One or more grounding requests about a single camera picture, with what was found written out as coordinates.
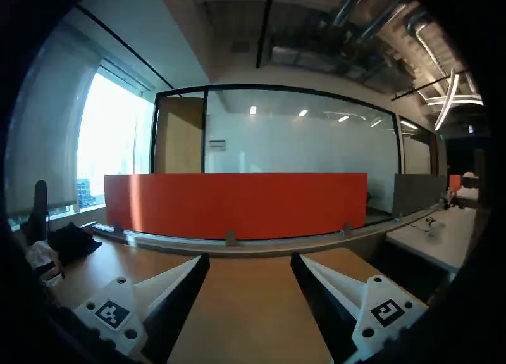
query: window blind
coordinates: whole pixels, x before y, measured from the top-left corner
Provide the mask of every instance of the window blind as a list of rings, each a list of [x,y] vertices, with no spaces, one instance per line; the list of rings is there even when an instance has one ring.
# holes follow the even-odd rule
[[[58,26],[40,49],[9,128],[5,173],[9,215],[30,212],[38,180],[47,183],[48,208],[76,203],[80,121],[101,58],[68,25]]]

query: curved light fixture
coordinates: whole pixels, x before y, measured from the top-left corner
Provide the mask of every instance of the curved light fixture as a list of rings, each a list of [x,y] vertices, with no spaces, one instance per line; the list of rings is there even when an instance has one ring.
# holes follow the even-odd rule
[[[452,104],[457,104],[457,103],[478,104],[480,106],[483,105],[483,102],[481,100],[475,100],[475,99],[454,99],[454,100],[452,100]],[[435,106],[437,104],[445,104],[445,101],[438,100],[438,101],[433,101],[433,102],[427,103],[428,106]]]
[[[450,106],[452,105],[452,101],[454,100],[455,93],[457,92],[457,87],[459,86],[459,74],[455,74],[455,70],[452,69],[452,73],[450,75],[450,87],[448,88],[448,93],[445,103],[443,104],[443,108],[441,109],[441,113],[434,125],[435,130],[439,130],[445,121],[448,111],[450,110]]]

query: exposed duct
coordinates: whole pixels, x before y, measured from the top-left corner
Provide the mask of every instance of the exposed duct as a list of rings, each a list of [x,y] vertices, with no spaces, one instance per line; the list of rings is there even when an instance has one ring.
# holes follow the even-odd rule
[[[403,9],[407,7],[410,0],[395,0],[363,31],[358,38],[364,42],[376,34],[384,25],[392,21]]]
[[[344,0],[343,4],[339,9],[339,12],[337,13],[336,17],[334,18],[334,21],[332,22],[332,25],[336,27],[342,27],[346,22],[346,20],[348,19],[348,16],[350,12],[353,10],[354,6],[359,2],[360,0]]]
[[[419,12],[415,12],[415,14],[408,20],[406,24],[407,32],[415,38],[420,45],[423,46],[425,51],[429,54],[429,57],[431,58],[432,62],[434,63],[434,66],[437,67],[437,69],[440,71],[440,73],[447,77],[448,73],[439,61],[438,57],[432,52],[430,47],[427,45],[427,42],[422,38],[421,31],[427,26],[427,19],[428,13],[425,10],[421,10]]]

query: black ceiling rail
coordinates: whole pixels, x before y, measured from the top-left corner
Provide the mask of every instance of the black ceiling rail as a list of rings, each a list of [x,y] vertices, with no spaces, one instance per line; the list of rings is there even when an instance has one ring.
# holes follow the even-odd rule
[[[273,0],[265,0],[264,19],[262,21],[260,38],[258,39],[256,68],[260,68],[260,63],[262,62],[262,54],[264,52],[264,45],[265,45],[265,35],[267,33],[267,26],[269,24],[269,15],[271,13],[272,5]]]
[[[174,86],[172,86],[164,77],[160,75],[158,71],[156,71],[153,66],[151,66],[143,57],[139,55],[138,52],[132,49],[130,45],[128,45],[119,35],[114,33],[114,31],[111,30],[106,24],[104,24],[98,17],[96,17],[93,13],[91,13],[89,10],[84,8],[83,6],[76,4],[75,6],[77,9],[79,9],[82,13],[84,13],[86,16],[91,18],[98,26],[100,26],[102,29],[104,29],[107,33],[112,35],[121,45],[123,45],[126,50],[130,51],[139,61],[143,62],[152,72],[156,74],[157,77],[159,77],[167,86],[169,86],[171,89],[174,89]]]
[[[463,73],[466,73],[466,72],[467,72],[467,70],[462,70],[462,71],[459,71],[458,73],[455,73],[455,74],[459,74],[459,75],[460,75],[460,74],[463,74]],[[448,79],[448,78],[450,78],[450,76],[451,76],[451,75],[447,75],[446,77],[439,78],[439,79],[436,79],[436,80],[435,80],[435,81],[433,81],[433,82],[430,82],[430,83],[424,84],[424,85],[422,85],[422,86],[420,86],[420,87],[416,87],[414,90],[411,90],[411,91],[408,91],[408,92],[403,93],[402,95],[396,96],[395,98],[393,98],[393,99],[392,99],[392,101],[397,100],[397,99],[400,99],[401,97],[404,97],[404,96],[411,95],[411,94],[413,94],[414,92],[417,92],[417,91],[422,90],[422,89],[424,89],[424,88],[426,88],[426,87],[429,87],[429,86],[431,86],[431,85],[433,85],[433,84],[436,84],[436,83],[438,83],[438,82],[441,82],[441,81],[442,81],[442,80],[444,80],[444,79]]]

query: desk surface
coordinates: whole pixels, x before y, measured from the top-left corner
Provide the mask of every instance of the desk surface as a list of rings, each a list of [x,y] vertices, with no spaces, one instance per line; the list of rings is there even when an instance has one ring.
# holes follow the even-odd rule
[[[138,282],[189,257],[104,241],[68,267],[56,289],[74,308],[119,275]],[[379,274],[345,248],[307,254],[357,280]],[[211,258],[211,267],[172,352],[177,363],[325,363],[325,346],[290,268],[290,257]]]
[[[464,263],[474,228],[476,210],[451,207],[427,217],[445,224],[435,237],[429,236],[425,218],[386,234],[386,240],[404,248],[451,273]]]

